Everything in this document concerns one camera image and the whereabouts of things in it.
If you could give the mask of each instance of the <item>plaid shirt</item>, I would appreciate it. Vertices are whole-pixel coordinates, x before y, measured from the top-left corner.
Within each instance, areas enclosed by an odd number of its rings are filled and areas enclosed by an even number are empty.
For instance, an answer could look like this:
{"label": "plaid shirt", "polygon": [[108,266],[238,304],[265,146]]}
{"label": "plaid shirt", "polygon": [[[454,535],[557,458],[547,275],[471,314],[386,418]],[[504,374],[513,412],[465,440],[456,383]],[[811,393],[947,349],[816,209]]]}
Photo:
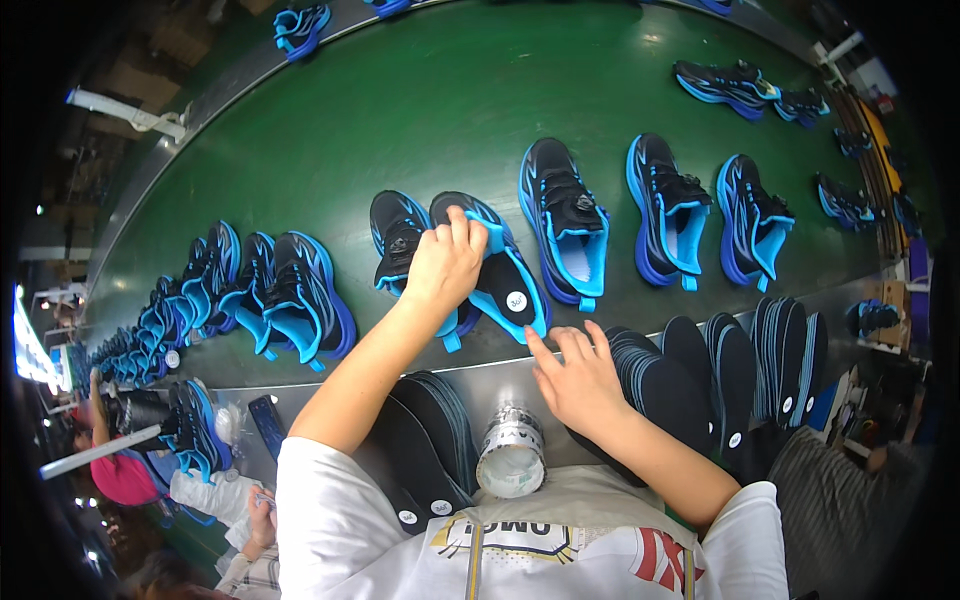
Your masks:
{"label": "plaid shirt", "polygon": [[274,544],[255,561],[243,553],[234,556],[216,589],[242,600],[279,600],[279,574],[280,559]]}

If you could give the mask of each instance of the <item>hand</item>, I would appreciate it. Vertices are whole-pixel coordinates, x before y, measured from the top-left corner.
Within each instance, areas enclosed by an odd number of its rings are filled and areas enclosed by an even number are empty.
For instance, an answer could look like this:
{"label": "hand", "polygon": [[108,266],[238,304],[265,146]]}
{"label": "hand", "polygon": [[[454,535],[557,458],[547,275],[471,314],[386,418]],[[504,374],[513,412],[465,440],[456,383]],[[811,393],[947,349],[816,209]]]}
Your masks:
{"label": "hand", "polygon": [[567,427],[601,445],[600,440],[612,430],[612,425],[636,411],[623,397],[607,336],[593,321],[584,321],[584,326],[596,349],[590,347],[590,340],[576,327],[550,329],[548,335],[560,347],[563,364],[532,327],[524,327],[524,332],[527,346],[537,360],[534,378],[550,412]]}
{"label": "hand", "polygon": [[276,542],[276,529],[270,521],[270,505],[266,502],[261,502],[260,506],[256,505],[256,495],[259,493],[274,497],[274,493],[269,490],[256,485],[250,486],[250,496],[247,498],[247,510],[250,512],[252,528],[250,539],[261,548],[269,548]]}
{"label": "hand", "polygon": [[468,221],[460,206],[448,208],[446,216],[450,225],[428,229],[420,238],[400,297],[426,304],[444,317],[476,287],[487,248],[487,228]]}

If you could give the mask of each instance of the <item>pink shirt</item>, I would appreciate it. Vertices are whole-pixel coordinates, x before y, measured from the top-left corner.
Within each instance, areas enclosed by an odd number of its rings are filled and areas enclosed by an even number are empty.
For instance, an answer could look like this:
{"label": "pink shirt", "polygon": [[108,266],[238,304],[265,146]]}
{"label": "pink shirt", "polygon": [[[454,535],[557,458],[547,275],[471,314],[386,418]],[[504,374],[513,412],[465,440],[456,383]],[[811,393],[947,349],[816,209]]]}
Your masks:
{"label": "pink shirt", "polygon": [[152,502],[158,494],[147,468],[134,459],[114,454],[90,463],[93,483],[104,496],[118,504],[138,506]]}

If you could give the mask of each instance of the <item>white t-shirt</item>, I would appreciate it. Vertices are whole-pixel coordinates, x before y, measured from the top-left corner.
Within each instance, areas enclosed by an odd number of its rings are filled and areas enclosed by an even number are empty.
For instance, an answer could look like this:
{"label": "white t-shirt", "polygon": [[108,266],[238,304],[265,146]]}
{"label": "white t-shirt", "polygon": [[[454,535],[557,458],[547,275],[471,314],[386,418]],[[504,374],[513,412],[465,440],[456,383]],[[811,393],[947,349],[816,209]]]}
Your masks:
{"label": "white t-shirt", "polygon": [[[562,491],[547,492],[548,504],[564,514]],[[283,598],[683,598],[685,546],[693,551],[696,598],[788,597],[777,489],[769,482],[731,498],[702,545],[644,511],[638,513],[651,521],[646,526],[629,516],[622,526],[539,520],[539,493],[527,496],[536,520],[500,520],[522,512],[523,502],[514,501],[497,520],[470,509],[432,518],[426,533],[411,537],[349,456],[287,438],[276,479]],[[472,522],[478,517],[482,537]],[[473,570],[471,556],[479,559]]]}

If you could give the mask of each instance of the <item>finger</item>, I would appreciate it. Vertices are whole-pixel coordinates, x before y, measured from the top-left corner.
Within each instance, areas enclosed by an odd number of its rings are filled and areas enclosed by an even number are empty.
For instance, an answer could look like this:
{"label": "finger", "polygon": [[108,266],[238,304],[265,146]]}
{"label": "finger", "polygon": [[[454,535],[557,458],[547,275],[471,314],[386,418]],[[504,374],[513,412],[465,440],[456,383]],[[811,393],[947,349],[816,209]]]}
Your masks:
{"label": "finger", "polygon": [[557,357],[553,355],[553,352],[550,351],[550,348],[543,343],[533,327],[530,325],[523,327],[523,335],[527,338],[527,347],[530,349],[530,353],[534,355],[534,360],[537,361],[537,365],[544,374],[551,376],[564,368]]}
{"label": "finger", "polygon": [[577,339],[570,333],[569,327],[550,329],[550,339],[560,347],[560,353],[564,356],[566,364],[584,359],[584,354],[580,351],[580,345],[577,344]]}
{"label": "finger", "polygon": [[590,345],[590,339],[587,337],[587,334],[576,327],[568,327],[568,329],[574,339],[577,340],[577,346],[580,347],[584,358],[595,358],[596,353],[593,352],[593,346]]}
{"label": "finger", "polygon": [[438,242],[453,242],[453,230],[450,229],[449,225],[437,225],[437,228],[434,229],[434,231],[437,233]]}
{"label": "finger", "polygon": [[550,379],[543,374],[543,370],[540,367],[534,367],[533,373],[534,379],[537,381],[537,387],[540,388],[540,393],[543,395],[543,399],[546,401],[547,408],[550,409],[551,413],[556,415],[557,390],[554,389],[553,384],[550,383]]}
{"label": "finger", "polygon": [[467,246],[470,237],[470,225],[467,215],[460,206],[448,206],[446,217],[450,220],[450,231],[453,234],[453,243],[457,246]]}
{"label": "finger", "polygon": [[479,221],[470,221],[469,222],[469,242],[470,249],[474,253],[483,256],[484,251],[487,249],[487,238],[490,236],[490,232],[487,231],[487,228],[483,226]]}
{"label": "finger", "polygon": [[596,352],[597,358],[612,361],[613,356],[610,353],[610,342],[607,340],[607,335],[603,332],[603,329],[600,328],[600,325],[587,319],[584,321],[584,327],[587,329],[590,337],[593,338],[593,351]]}

